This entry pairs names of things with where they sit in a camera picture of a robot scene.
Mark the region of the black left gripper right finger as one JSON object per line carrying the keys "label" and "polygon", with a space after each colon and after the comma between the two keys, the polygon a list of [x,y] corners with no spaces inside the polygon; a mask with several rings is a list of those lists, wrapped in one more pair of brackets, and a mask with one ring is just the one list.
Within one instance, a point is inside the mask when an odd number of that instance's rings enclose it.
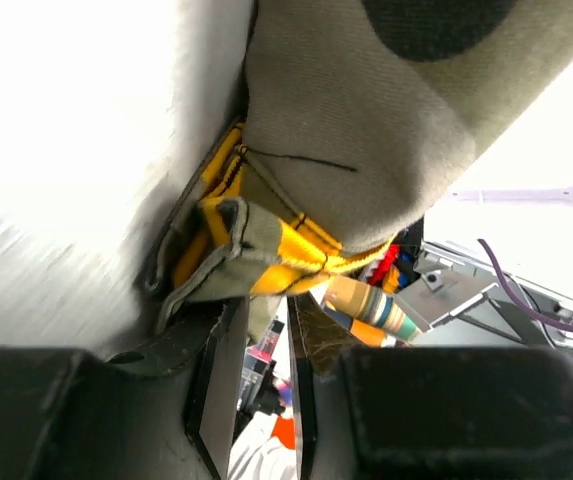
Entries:
{"label": "black left gripper right finger", "polygon": [[573,479],[573,357],[372,348],[287,302],[302,479]]}

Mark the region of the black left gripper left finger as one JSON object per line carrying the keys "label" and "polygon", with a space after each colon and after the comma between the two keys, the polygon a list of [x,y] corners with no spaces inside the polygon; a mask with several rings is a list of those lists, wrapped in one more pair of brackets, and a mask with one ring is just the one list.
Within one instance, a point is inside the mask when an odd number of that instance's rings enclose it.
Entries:
{"label": "black left gripper left finger", "polygon": [[0,479],[222,479],[248,302],[184,306],[108,361],[0,347]]}

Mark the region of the olive yellow camouflage trousers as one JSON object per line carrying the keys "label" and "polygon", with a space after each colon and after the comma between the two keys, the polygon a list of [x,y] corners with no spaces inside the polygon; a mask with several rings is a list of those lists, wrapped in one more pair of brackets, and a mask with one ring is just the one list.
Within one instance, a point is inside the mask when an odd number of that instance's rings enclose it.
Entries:
{"label": "olive yellow camouflage trousers", "polygon": [[0,345],[359,268],[572,60],[573,1],[0,1]]}

